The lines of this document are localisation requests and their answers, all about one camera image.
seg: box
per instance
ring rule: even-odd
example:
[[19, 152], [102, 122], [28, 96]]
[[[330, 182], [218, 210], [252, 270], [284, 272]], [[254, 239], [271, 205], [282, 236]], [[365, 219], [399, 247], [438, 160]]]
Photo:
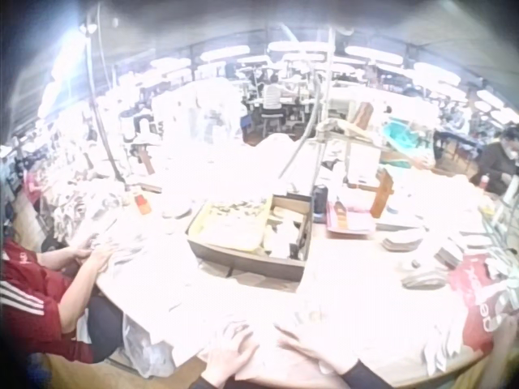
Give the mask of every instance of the box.
[[[311, 228], [313, 223], [313, 204], [311, 199], [294, 199], [287, 196], [275, 195], [272, 198], [271, 209], [274, 207], [283, 207], [291, 211], [302, 213], [305, 216], [299, 229], [300, 240], [304, 242], [300, 248], [303, 260], [271, 258], [254, 253], [212, 246], [199, 241], [196, 238], [189, 237], [189, 235], [187, 241], [189, 242], [193, 253], [202, 260], [219, 263], [220, 265], [230, 267], [231, 269], [249, 271], [266, 277], [296, 282], [300, 281], [302, 279], [302, 274], [304, 273], [310, 248]], [[189, 231], [189, 228], [196, 221], [198, 216], [199, 214], [196, 215], [187, 227], [186, 233]]]

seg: red jacket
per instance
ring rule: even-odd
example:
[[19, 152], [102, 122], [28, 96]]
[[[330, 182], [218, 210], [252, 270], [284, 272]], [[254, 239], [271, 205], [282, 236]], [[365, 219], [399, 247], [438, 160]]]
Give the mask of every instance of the red jacket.
[[88, 312], [78, 320], [73, 332], [62, 334], [58, 303], [70, 284], [71, 280], [60, 272], [42, 267], [36, 253], [10, 239], [4, 241], [0, 281], [2, 324], [20, 351], [92, 362]]

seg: chair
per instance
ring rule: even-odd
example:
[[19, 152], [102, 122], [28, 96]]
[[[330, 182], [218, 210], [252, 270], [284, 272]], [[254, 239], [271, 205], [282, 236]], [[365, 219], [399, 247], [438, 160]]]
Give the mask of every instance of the chair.
[[267, 125], [269, 125], [271, 122], [276, 123], [276, 131], [281, 131], [281, 118], [283, 118], [285, 115], [283, 113], [273, 113], [273, 114], [266, 114], [262, 113], [261, 117], [263, 118], [263, 137], [267, 136]]

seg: ceiling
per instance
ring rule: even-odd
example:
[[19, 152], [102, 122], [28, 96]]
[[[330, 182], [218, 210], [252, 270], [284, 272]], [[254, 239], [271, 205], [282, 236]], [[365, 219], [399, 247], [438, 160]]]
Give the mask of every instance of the ceiling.
[[[456, 71], [479, 86], [482, 80], [478, 76], [481, 76], [510, 105], [519, 108], [519, 53], [513, 36], [506, 36], [506, 29], [504, 35], [491, 27], [491, 18], [483, 17], [488, 14], [487, 8], [473, 6], [476, 2], [468, 2], [471, 6], [467, 7], [463, 2], [451, 0], [146, 3], [112, 0], [101, 6], [100, 26], [109, 71], [113, 64], [132, 67], [165, 55], [196, 57], [206, 49], [233, 44], [248, 44], [254, 53], [263, 53], [269, 41], [286, 39], [277, 28], [279, 22], [293, 29], [299, 39], [308, 40], [326, 40], [326, 26], [330, 24], [354, 27], [351, 44], [358, 42], [377, 49], [401, 51], [413, 60]], [[90, 9], [95, 17], [97, 8]], [[84, 20], [77, 16], [82, 15], [81, 12], [76, 10], [75, 15], [75, 19], [68, 19], [70, 26], [77, 26]], [[50, 70], [59, 51], [57, 36], [47, 45], [39, 44], [40, 52], [25, 62], [25, 66], [16, 68], [18, 77], [10, 91], [10, 99], [6, 99], [7, 107], [11, 108], [10, 115], [6, 112], [2, 115], [4, 121], [9, 117], [11, 130], [23, 130], [35, 120], [43, 88], [51, 80]], [[93, 37], [92, 51], [96, 85], [102, 89], [106, 88], [106, 81], [98, 37]], [[61, 106], [69, 98], [85, 98], [88, 94], [84, 70], [84, 65], [76, 69], [62, 93]]]

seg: white bag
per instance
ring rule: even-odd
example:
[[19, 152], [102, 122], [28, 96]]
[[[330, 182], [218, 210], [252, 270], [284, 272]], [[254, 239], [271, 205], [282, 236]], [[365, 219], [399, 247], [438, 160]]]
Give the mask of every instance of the white bag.
[[128, 358], [144, 378], [169, 377], [175, 371], [172, 348], [165, 342], [152, 344], [149, 334], [126, 315], [122, 320], [122, 338]]

